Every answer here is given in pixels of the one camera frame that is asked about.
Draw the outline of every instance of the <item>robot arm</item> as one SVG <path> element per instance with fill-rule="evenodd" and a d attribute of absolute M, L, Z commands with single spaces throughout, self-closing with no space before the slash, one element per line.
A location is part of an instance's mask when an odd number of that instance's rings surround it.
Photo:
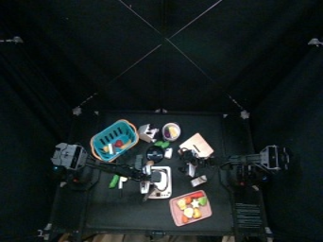
<path fill-rule="evenodd" d="M 52 163 L 55 166 L 63 166 L 67 170 L 75 171 L 80 170 L 84 166 L 88 166 L 103 172 L 127 177 L 138 182 L 148 180 L 158 182 L 160 180 L 158 173 L 146 172 L 146 167 L 143 170 L 139 170 L 127 164 L 95 162 L 88 159 L 86 149 L 79 145 L 68 145 L 66 143 L 58 144 Z"/>

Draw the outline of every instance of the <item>plate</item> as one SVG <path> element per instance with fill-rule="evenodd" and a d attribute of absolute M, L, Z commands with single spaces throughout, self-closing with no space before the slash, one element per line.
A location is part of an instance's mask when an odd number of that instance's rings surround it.
<path fill-rule="evenodd" d="M 182 196 L 179 196 L 179 197 L 176 197 L 176 198 L 170 200 L 171 213 L 172 213 L 172 216 L 174 216 L 174 222 L 175 222 L 176 226 L 183 226 L 183 225 L 199 222 L 202 219 L 204 219 L 204 218 L 207 218 L 208 216 L 213 215 L 210 200 L 207 199 L 207 204 L 204 206 L 199 206 L 198 207 L 198 209 L 199 209 L 199 211 L 202 213 L 202 217 L 200 218 L 190 218 L 188 222 L 183 223 L 182 217 L 184 215 L 184 211 L 179 209 L 176 202 L 180 199 L 184 199 L 186 197 L 190 197 L 190 196 L 192 196 L 192 195 L 195 195 L 198 193 L 202 193 L 203 197 L 207 198 L 207 195 L 206 195 L 204 191 L 199 190 L 199 191 L 195 191 L 192 193 L 184 194 L 184 195 L 182 195 Z"/>

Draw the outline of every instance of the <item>red tomato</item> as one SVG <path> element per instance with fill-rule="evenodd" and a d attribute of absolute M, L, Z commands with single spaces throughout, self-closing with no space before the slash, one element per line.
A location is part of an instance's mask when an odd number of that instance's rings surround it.
<path fill-rule="evenodd" d="M 115 143 L 115 147 L 122 147 L 123 145 L 124 145 L 123 141 L 118 140 L 116 143 Z"/>

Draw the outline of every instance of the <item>yellow object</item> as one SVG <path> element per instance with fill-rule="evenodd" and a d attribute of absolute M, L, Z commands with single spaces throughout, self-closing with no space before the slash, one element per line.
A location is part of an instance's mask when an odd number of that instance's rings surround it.
<path fill-rule="evenodd" d="M 168 130 L 170 130 L 171 137 L 175 138 L 176 135 L 178 135 L 176 128 L 175 128 L 174 126 L 170 126 L 170 127 L 168 127 Z"/>
<path fill-rule="evenodd" d="M 202 217 L 202 212 L 199 211 L 198 208 L 194 209 L 194 218 L 200 218 Z"/>
<path fill-rule="evenodd" d="M 179 207 L 180 210 L 184 210 L 187 208 L 187 202 L 186 202 L 186 199 L 180 199 L 178 202 L 176 202 L 176 205 Z"/>
<path fill-rule="evenodd" d="M 106 152 L 106 153 L 108 152 L 108 146 L 104 147 L 104 152 Z"/>
<path fill-rule="evenodd" d="M 124 148 L 127 148 L 127 146 L 131 144 L 131 140 L 128 140 L 126 143 L 124 143 L 124 145 L 120 147 L 120 149 L 124 149 Z"/>

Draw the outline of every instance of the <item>black table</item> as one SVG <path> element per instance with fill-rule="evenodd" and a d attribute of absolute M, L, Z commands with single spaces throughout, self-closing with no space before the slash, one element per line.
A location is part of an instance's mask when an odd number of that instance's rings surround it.
<path fill-rule="evenodd" d="M 164 124 L 176 122 L 182 128 L 179 139 L 171 143 L 172 158 L 164 159 L 158 165 L 172 169 L 172 196 L 184 195 L 196 190 L 204 190 L 213 216 L 199 222 L 178 227 L 170 209 L 170 199 L 148 199 L 143 202 L 139 182 L 124 183 L 123 197 L 118 189 L 108 189 L 112 174 L 96 171 L 98 182 L 86 191 L 71 187 L 58 187 L 56 201 L 51 217 L 52 233 L 140 233 L 152 236 L 160 234 L 186 235 L 226 235 L 233 234 L 233 213 L 230 195 L 219 183 L 219 168 L 202 167 L 200 175 L 206 174 L 208 182 L 192 187 L 190 180 L 179 168 L 184 166 L 179 160 L 179 145 L 199 132 L 217 157 L 233 154 L 253 153 L 253 142 L 247 119 L 239 113 L 155 113 L 155 112 L 90 112 L 76 116 L 68 144 L 79 143 L 91 152 L 90 139 L 115 121 L 126 119 L 138 128 L 154 124 L 159 129 Z M 146 155 L 152 144 L 140 140 L 119 160 L 122 163 L 135 163 L 138 154 Z"/>

